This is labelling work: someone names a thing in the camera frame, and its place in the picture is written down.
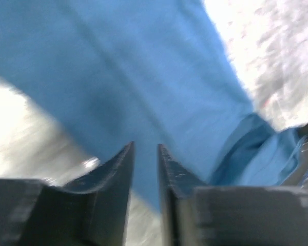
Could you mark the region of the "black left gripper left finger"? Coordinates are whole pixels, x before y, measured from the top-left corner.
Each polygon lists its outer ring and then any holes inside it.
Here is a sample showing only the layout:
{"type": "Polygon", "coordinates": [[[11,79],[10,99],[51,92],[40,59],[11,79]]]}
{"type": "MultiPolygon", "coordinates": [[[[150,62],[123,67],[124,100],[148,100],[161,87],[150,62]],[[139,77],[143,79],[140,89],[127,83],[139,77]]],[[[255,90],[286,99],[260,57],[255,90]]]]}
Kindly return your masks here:
{"type": "Polygon", "coordinates": [[[0,245],[123,245],[134,144],[62,187],[0,178],[0,245]]]}

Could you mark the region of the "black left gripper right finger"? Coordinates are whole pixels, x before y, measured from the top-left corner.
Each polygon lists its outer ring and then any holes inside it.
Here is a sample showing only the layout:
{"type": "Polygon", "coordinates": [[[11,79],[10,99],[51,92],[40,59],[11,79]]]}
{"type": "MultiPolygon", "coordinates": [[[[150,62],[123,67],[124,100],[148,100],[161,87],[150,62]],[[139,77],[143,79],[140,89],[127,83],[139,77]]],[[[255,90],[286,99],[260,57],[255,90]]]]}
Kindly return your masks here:
{"type": "Polygon", "coordinates": [[[308,191],[207,186],[158,146],[164,245],[308,245],[308,191]]]}

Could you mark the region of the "blue t shirt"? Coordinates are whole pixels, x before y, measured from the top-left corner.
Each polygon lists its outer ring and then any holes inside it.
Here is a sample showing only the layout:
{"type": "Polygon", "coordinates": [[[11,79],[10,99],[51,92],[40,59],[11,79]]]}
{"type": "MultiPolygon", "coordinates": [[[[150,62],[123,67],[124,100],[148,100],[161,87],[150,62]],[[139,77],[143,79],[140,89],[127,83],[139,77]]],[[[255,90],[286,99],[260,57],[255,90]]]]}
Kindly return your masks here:
{"type": "Polygon", "coordinates": [[[108,160],[134,141],[134,190],[159,208],[157,145],[209,185],[274,186],[295,128],[253,109],[201,1],[0,1],[0,76],[108,160]]]}

